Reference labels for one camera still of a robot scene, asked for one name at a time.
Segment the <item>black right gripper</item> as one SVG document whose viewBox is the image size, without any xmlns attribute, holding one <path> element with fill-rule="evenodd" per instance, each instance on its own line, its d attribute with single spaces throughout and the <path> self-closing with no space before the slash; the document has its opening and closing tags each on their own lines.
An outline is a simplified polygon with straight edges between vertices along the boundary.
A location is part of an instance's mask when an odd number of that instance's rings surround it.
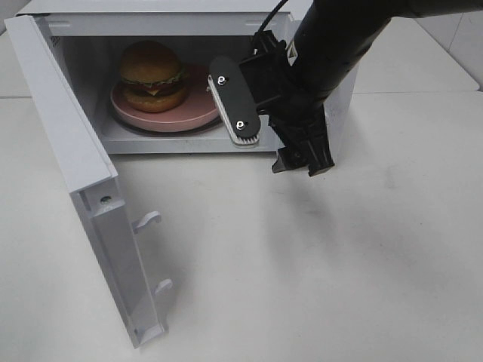
<svg viewBox="0 0 483 362">
<path fill-rule="evenodd" d="M 325 107 L 293 74 L 286 41 L 277 40 L 270 30 L 258 32 L 252 50 L 239 64 L 221 56 L 208 68 L 208 86 L 231 141 L 237 147 L 258 144 L 258 111 L 269 115 L 269 126 L 283 144 L 273 173 L 303 167 L 310 176 L 329 171 L 335 163 Z"/>
</svg>

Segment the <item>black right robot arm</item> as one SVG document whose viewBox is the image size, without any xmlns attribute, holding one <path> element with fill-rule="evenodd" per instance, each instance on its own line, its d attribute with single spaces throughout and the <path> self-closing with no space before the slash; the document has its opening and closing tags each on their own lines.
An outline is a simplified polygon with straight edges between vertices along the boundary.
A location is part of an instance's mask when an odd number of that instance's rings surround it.
<svg viewBox="0 0 483 362">
<path fill-rule="evenodd" d="M 306 167 L 310 176 L 334 166 L 325 101 L 395 17 L 480 11 L 480 1 L 315 1 L 291 41 L 261 26 L 248 57 L 217 57 L 208 84 L 232 142 L 258 142 L 260 116 L 283 146 L 273 173 Z"/>
</svg>

